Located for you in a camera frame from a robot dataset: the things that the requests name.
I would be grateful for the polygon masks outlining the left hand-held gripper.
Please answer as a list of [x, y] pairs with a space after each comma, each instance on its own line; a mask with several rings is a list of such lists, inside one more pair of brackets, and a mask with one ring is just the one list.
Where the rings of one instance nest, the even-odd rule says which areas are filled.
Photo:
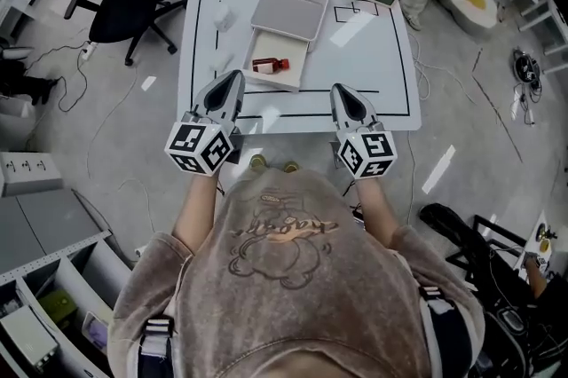
[[197, 95], [170, 131], [164, 152], [185, 173], [213, 176], [234, 151], [231, 135], [241, 112], [245, 76], [232, 70], [215, 78]]

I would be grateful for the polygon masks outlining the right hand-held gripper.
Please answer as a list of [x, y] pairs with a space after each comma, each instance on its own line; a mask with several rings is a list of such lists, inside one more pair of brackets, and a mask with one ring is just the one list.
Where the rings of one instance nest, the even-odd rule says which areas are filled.
[[335, 83], [330, 105], [339, 161], [356, 180], [384, 176], [397, 160], [397, 150], [370, 101], [352, 87]]

